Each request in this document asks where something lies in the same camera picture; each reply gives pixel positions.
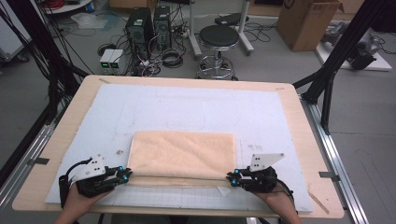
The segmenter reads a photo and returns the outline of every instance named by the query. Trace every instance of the black bracket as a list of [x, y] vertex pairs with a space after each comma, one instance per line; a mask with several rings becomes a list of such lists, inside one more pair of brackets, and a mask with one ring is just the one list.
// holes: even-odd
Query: black bracket
[[47, 165], [47, 163], [49, 163], [50, 159], [46, 159], [46, 158], [36, 158], [35, 160], [29, 160], [27, 162], [28, 165], [35, 165], [35, 164], [41, 164], [41, 165]]
[[340, 176], [334, 174], [333, 172], [319, 172], [320, 177], [322, 178], [330, 178], [332, 182], [338, 182], [340, 181]]

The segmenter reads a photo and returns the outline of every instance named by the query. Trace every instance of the table leg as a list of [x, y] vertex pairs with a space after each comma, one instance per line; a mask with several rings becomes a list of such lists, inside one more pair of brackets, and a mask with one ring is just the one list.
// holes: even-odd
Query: table leg
[[195, 0], [190, 0], [190, 30], [188, 31], [189, 40], [191, 42], [192, 49], [194, 50], [195, 59], [199, 59], [202, 56], [201, 49], [199, 48], [197, 39], [195, 38], [194, 34], [194, 15], [195, 15]]
[[245, 21], [248, 15], [249, 5], [250, 5], [250, 0], [244, 0], [244, 4], [242, 5], [241, 21], [239, 22], [239, 27], [237, 28], [239, 39], [244, 44], [245, 48], [247, 48], [247, 55], [250, 55], [250, 53], [254, 51], [253, 46], [251, 46], [250, 42], [248, 41], [247, 37], [244, 34]]

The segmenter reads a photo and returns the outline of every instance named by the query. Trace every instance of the cardboard box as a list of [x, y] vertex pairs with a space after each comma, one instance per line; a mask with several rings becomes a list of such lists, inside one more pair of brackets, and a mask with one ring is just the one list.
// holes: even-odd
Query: cardboard box
[[154, 11], [158, 0], [109, 0], [110, 7], [115, 8], [134, 8], [149, 7], [150, 11]]
[[315, 50], [340, 4], [338, 0], [285, 0], [276, 29], [292, 51]]

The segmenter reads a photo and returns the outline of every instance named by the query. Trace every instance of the stool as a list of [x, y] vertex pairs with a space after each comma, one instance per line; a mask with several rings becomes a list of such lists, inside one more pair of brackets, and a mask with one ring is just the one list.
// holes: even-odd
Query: stool
[[201, 78], [204, 74], [211, 78], [225, 78], [231, 76], [231, 80], [237, 81], [234, 75], [233, 63], [221, 56], [224, 50], [233, 49], [238, 43], [239, 34], [235, 29], [224, 25], [211, 25], [202, 29], [199, 33], [199, 41], [207, 49], [213, 49], [213, 56], [205, 56], [199, 63], [199, 72], [195, 78]]

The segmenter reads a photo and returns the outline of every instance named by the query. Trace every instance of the human hand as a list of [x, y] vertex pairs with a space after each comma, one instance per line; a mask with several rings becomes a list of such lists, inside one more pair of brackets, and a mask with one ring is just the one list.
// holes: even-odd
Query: human hand
[[271, 193], [252, 192], [262, 199], [268, 207], [279, 215], [286, 223], [300, 224], [302, 221], [297, 215], [294, 205], [282, 187], [277, 185]]
[[55, 224], [74, 223], [77, 219], [89, 212], [94, 204], [106, 197], [110, 192], [99, 194], [93, 198], [87, 198], [80, 195], [76, 184], [73, 184], [64, 204], [64, 210], [56, 219]]

